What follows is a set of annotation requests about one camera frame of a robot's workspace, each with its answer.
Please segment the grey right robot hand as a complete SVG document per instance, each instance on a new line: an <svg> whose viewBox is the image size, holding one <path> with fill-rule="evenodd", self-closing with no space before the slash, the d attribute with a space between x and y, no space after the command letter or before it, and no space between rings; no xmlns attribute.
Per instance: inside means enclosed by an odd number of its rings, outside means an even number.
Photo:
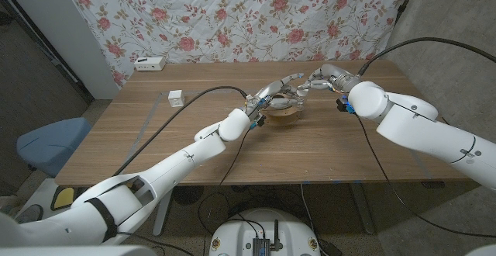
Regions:
<svg viewBox="0 0 496 256"><path fill-rule="evenodd" d="M323 64L313 71L307 80L297 87L299 91L309 89L329 89L338 93L349 93L352 88L361 83L359 75L354 75L333 64Z"/></svg>

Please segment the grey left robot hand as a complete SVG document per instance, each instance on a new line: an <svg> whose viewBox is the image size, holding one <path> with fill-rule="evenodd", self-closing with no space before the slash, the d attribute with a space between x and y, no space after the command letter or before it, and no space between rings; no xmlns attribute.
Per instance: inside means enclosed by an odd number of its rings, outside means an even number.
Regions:
<svg viewBox="0 0 496 256"><path fill-rule="evenodd" d="M290 81L302 77L303 73L290 74L285 78L271 82L255 95L248 95L245 114L253 120L259 115L260 110L266 109L268 106L275 109L303 106L303 97L299 95L296 87L289 85Z"/></svg>

